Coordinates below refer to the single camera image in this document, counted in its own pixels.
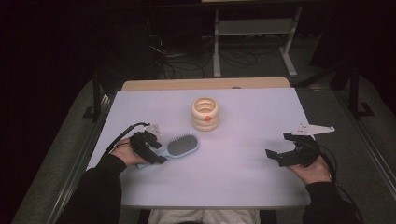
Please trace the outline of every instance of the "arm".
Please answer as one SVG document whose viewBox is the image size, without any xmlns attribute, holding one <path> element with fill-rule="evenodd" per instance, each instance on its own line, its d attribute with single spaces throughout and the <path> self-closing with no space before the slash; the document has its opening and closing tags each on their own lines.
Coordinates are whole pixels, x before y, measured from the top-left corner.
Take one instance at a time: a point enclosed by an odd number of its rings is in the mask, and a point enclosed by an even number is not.
<svg viewBox="0 0 396 224">
<path fill-rule="evenodd" d="M 311 204 L 305 208 L 303 223 L 358 224 L 355 208 L 343 201 L 331 180 L 329 166 L 320 156 L 309 167 L 288 167 L 305 183 Z"/>
<path fill-rule="evenodd" d="M 121 204 L 120 173 L 145 162 L 135 155 L 129 140 L 121 140 L 95 168 L 84 173 L 56 223 L 118 223 Z"/>
</svg>

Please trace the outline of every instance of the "table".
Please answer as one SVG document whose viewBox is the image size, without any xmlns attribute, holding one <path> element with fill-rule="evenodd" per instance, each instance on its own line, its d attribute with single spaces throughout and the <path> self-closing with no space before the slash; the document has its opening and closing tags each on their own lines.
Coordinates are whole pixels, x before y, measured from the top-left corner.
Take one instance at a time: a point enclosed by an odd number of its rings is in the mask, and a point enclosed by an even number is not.
<svg viewBox="0 0 396 224">
<path fill-rule="evenodd" d="M 230 89 L 235 86 L 243 89 Z M 209 133 L 194 130 L 190 122 L 191 103 L 203 95 L 220 105 L 220 125 Z M 115 137 L 141 121 L 160 124 L 159 141 L 164 145 L 179 134 L 194 133 L 200 147 L 182 159 L 125 170 L 120 176 L 123 205 L 275 209 L 309 203 L 300 179 L 265 155 L 266 148 L 293 150 L 283 133 L 307 122 L 295 89 L 283 77 L 126 82 L 88 168 L 96 165 Z"/>
</svg>

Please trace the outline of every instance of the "metal stand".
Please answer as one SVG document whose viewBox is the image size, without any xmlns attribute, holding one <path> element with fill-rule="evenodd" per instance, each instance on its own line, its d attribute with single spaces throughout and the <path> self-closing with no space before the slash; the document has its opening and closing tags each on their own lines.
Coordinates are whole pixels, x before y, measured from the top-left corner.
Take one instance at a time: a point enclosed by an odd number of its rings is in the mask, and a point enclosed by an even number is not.
<svg viewBox="0 0 396 224">
<path fill-rule="evenodd" d="M 280 53 L 283 62 L 291 77 L 297 76 L 297 72 L 291 62 L 289 49 L 291 41 L 297 28 L 302 7 L 297 7 L 293 18 L 286 19 L 265 19 L 265 20 L 233 20 L 219 21 L 219 11 L 215 15 L 215 49 L 213 53 L 214 77 L 221 77 L 219 62 L 219 36 L 220 35 L 263 35 L 263 34 L 287 34 L 287 40 Z"/>
<path fill-rule="evenodd" d="M 326 77 L 332 72 L 337 72 L 332 80 L 333 90 L 342 90 L 347 82 L 350 80 L 350 93 L 349 93 L 349 110 L 355 119 L 361 119 L 363 116 L 373 116 L 374 112 L 366 103 L 361 103 L 363 111 L 359 111 L 359 69 L 358 66 L 350 62 L 348 58 L 342 59 L 332 66 L 324 69 L 309 79 L 293 85 L 293 87 L 306 87 L 315 81 Z"/>
</svg>

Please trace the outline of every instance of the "hairbrush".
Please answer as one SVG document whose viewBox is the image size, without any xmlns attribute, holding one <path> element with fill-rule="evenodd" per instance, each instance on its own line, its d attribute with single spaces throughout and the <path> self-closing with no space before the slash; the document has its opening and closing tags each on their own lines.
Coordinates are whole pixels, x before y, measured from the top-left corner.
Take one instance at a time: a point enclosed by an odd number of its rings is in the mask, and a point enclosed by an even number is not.
<svg viewBox="0 0 396 224">
<path fill-rule="evenodd" d="M 185 133 L 170 140 L 166 146 L 166 150 L 163 151 L 160 156 L 178 159 L 196 151 L 198 146 L 199 142 L 195 134 Z M 146 166 L 149 166 L 149 163 L 141 163 L 137 165 L 139 169 Z"/>
</svg>

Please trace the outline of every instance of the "sleeve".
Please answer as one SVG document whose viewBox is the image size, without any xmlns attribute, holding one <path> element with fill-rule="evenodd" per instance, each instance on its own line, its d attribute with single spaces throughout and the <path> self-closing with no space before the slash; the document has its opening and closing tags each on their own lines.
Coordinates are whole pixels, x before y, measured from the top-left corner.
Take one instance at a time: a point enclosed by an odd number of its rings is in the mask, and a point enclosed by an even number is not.
<svg viewBox="0 0 396 224">
<path fill-rule="evenodd" d="M 84 173 L 76 191 L 56 223 L 118 223 L 120 217 L 120 173 L 125 163 L 104 155 L 95 168 Z"/>
<path fill-rule="evenodd" d="M 306 189 L 311 204 L 305 208 L 304 224 L 359 224 L 355 207 L 343 201 L 337 187 L 331 182 L 309 184 Z"/>
</svg>

